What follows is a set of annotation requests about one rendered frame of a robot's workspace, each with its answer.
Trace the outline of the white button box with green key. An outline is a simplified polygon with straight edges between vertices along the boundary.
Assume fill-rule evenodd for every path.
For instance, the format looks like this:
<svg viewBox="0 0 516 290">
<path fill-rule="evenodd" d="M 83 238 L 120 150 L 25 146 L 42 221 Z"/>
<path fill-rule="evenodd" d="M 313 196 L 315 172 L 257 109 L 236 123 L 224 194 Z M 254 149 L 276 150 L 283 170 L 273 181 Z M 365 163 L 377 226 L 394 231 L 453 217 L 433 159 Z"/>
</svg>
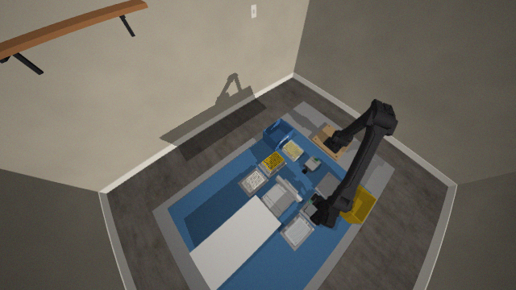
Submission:
<svg viewBox="0 0 516 290">
<path fill-rule="evenodd" d="M 319 166 L 321 164 L 321 162 L 315 158 L 314 156 L 310 157 L 306 162 L 305 164 L 303 165 L 303 167 L 305 167 L 302 172 L 304 174 L 307 173 L 307 171 L 309 171 L 310 173 L 312 173 L 313 170 L 316 169 L 317 166 Z"/>
</svg>

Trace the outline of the white multiwell plate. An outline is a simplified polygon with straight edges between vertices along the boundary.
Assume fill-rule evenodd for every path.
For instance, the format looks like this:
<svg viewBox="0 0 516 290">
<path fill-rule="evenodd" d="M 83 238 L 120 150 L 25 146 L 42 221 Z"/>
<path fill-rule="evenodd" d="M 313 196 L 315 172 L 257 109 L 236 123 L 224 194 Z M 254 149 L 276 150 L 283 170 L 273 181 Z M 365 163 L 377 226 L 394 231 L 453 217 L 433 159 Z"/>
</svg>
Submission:
<svg viewBox="0 0 516 290">
<path fill-rule="evenodd" d="M 311 228 L 299 218 L 284 234 L 290 242 L 296 246 L 310 230 Z"/>
</svg>

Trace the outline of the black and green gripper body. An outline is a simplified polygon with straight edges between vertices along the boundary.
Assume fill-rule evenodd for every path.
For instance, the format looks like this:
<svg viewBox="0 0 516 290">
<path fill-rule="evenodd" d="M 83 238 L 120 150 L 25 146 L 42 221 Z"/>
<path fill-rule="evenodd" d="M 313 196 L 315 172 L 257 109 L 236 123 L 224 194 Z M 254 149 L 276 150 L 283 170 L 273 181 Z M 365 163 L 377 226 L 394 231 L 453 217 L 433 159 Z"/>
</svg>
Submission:
<svg viewBox="0 0 516 290">
<path fill-rule="evenodd" d="M 317 198 L 317 199 L 316 199 Z M 315 200 L 316 199 L 316 200 Z M 312 197 L 311 197 L 311 200 L 314 201 L 312 203 L 312 205 L 316 206 L 320 201 L 325 201 L 325 199 L 323 197 L 321 197 L 320 195 L 318 195 L 317 193 L 315 193 Z"/>
</svg>

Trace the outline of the yellow open-top bin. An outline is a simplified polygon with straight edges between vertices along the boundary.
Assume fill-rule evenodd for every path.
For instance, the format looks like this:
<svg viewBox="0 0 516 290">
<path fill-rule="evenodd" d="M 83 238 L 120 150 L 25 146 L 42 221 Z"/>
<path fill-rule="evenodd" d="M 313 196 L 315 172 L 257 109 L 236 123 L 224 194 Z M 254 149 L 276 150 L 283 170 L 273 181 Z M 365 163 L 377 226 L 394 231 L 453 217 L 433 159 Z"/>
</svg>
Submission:
<svg viewBox="0 0 516 290">
<path fill-rule="evenodd" d="M 348 223 L 363 223 L 376 200 L 377 199 L 372 194 L 359 184 L 356 190 L 356 196 L 353 199 L 354 203 L 351 212 L 348 211 L 344 213 L 340 211 L 339 214 Z"/>
</svg>

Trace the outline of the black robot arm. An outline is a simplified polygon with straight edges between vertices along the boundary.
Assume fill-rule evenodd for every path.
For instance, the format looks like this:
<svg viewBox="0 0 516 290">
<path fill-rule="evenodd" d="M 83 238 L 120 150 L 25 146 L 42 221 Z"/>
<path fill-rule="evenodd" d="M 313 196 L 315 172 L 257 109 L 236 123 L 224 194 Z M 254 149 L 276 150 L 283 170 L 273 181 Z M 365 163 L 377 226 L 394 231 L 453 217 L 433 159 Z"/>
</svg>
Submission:
<svg viewBox="0 0 516 290">
<path fill-rule="evenodd" d="M 335 226 L 340 211 L 347 213 L 352 210 L 356 190 L 381 140 L 385 135 L 393 135 L 396 129 L 398 120 L 395 116 L 391 105 L 374 99 L 368 110 L 357 120 L 343 130 L 336 130 L 332 137 L 329 137 L 323 143 L 336 154 L 343 146 L 346 147 L 353 140 L 353 135 L 366 127 L 364 139 L 346 176 L 327 200 L 320 201 L 315 206 L 318 210 L 310 217 L 310 220 L 316 226 L 322 224 L 332 228 Z"/>
</svg>

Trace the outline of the blue bench mat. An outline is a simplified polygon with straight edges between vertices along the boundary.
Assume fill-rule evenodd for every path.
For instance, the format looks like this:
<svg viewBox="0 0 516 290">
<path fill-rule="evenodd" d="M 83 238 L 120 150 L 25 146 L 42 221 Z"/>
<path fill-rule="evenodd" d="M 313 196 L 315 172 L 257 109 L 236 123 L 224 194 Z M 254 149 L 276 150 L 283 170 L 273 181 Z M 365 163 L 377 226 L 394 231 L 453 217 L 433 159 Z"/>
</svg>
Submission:
<svg viewBox="0 0 516 290">
<path fill-rule="evenodd" d="M 281 151 L 291 139 L 304 150 L 295 162 Z M 347 174 L 295 128 L 288 141 L 275 150 L 287 164 L 271 178 L 258 167 L 275 152 L 262 138 L 168 208 L 191 252 L 255 195 L 261 199 L 277 183 L 278 175 L 283 180 L 287 179 L 302 197 L 302 201 L 297 203 L 294 200 L 281 214 L 277 219 L 281 223 L 277 230 L 217 290 L 303 290 L 352 225 L 341 215 L 333 228 L 322 224 L 313 226 L 306 219 L 314 231 L 296 251 L 281 236 L 280 232 L 317 192 L 314 188 L 328 172 L 340 182 Z M 321 164 L 312 173 L 307 171 L 304 174 L 303 165 L 312 156 Z M 268 182 L 249 198 L 238 182 L 255 168 L 265 175 Z"/>
</svg>

